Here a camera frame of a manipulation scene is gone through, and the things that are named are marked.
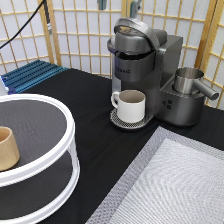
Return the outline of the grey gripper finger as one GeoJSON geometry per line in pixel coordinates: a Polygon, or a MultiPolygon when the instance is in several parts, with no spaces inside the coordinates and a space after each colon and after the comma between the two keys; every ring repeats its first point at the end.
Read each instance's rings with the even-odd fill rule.
{"type": "Polygon", "coordinates": [[[142,0],[133,0],[130,4],[130,18],[136,18],[142,0]]]}
{"type": "Polygon", "coordinates": [[[105,10],[107,5],[107,0],[97,0],[100,10],[105,10]]]}

